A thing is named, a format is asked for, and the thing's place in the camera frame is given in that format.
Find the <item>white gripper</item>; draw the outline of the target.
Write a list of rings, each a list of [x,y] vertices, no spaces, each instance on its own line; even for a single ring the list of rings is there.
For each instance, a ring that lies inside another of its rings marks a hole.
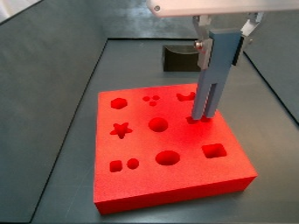
[[[197,66],[201,70],[208,68],[211,60],[209,15],[249,12],[247,22],[240,29],[241,36],[232,60],[235,66],[248,45],[249,35],[261,22],[263,11],[299,10],[299,0],[145,0],[145,4],[159,18],[193,16],[192,24],[197,33],[193,47],[199,52]]]

